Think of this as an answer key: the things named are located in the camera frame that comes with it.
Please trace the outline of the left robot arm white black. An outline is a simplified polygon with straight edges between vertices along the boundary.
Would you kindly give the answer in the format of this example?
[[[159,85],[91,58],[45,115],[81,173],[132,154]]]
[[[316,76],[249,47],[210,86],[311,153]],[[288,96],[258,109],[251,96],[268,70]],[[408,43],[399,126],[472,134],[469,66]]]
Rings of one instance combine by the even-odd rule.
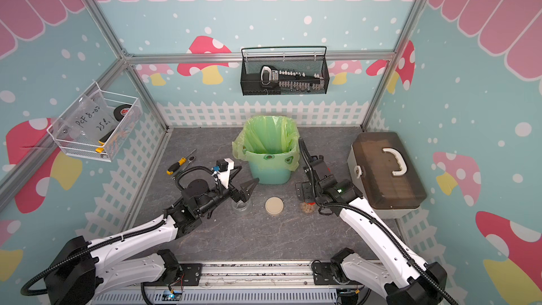
[[[171,251],[135,256],[190,234],[228,199],[247,203],[259,180],[235,186],[233,179],[241,169],[225,159],[212,168],[194,166],[179,172],[174,185],[180,197],[157,218],[116,235],[69,240],[48,268],[21,287],[21,295],[46,295],[51,304],[88,304],[97,295],[132,284],[180,282],[185,275]]]

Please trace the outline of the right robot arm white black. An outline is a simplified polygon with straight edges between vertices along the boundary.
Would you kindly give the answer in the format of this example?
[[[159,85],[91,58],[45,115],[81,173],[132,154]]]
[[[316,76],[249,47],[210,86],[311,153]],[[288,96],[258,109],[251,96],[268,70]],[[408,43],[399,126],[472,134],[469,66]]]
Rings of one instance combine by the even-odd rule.
[[[445,289],[447,272],[442,265],[427,263],[414,253],[350,180],[337,181],[323,157],[310,154],[303,138],[299,139],[299,150],[309,178],[309,192],[319,213],[342,219],[380,260],[379,264],[371,263],[351,249],[341,250],[331,260],[338,283],[358,282],[388,304],[456,304]]]

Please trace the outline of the peanut jar beige lid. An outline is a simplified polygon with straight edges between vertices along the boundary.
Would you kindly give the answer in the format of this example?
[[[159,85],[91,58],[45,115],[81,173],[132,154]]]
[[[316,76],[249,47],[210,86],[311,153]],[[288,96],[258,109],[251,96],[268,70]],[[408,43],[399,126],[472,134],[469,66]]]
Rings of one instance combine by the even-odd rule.
[[[244,202],[242,200],[239,201],[231,201],[231,207],[232,210],[238,214],[238,215],[245,215],[251,210],[252,203],[250,200],[247,202]]]

